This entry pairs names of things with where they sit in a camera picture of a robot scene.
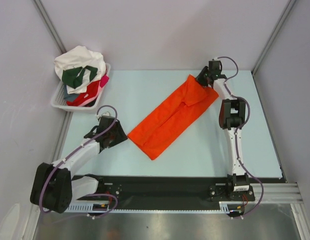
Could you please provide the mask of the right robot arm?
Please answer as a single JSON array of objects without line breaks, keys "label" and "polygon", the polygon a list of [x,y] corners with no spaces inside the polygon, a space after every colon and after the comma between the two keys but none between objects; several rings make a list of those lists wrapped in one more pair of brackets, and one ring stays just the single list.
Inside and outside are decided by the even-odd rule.
[{"label": "right robot arm", "polygon": [[[234,75],[223,74],[223,59],[233,62],[236,68]],[[225,133],[231,176],[243,176],[248,173],[244,168],[242,129],[250,119],[251,108],[245,98],[236,96],[227,85],[238,73],[239,67],[231,57],[219,56],[210,60],[195,78],[203,88],[211,88],[217,92],[221,99],[218,124]]]}]

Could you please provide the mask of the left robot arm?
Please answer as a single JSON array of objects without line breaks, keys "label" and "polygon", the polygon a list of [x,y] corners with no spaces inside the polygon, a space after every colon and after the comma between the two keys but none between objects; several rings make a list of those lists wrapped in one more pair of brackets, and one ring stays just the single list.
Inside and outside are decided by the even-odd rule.
[{"label": "left robot arm", "polygon": [[101,116],[76,149],[68,156],[50,164],[41,163],[35,173],[30,202],[44,211],[63,213],[71,202],[90,195],[95,200],[105,196],[101,178],[86,174],[74,179],[75,174],[103,150],[128,139],[118,119]]}]

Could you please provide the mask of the orange t shirt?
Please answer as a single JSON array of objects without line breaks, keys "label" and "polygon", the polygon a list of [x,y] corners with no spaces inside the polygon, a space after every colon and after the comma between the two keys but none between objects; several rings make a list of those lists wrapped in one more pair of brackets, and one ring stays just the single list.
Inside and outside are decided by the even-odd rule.
[{"label": "orange t shirt", "polygon": [[152,161],[159,157],[219,97],[189,75],[173,93],[146,116],[128,138]]}]

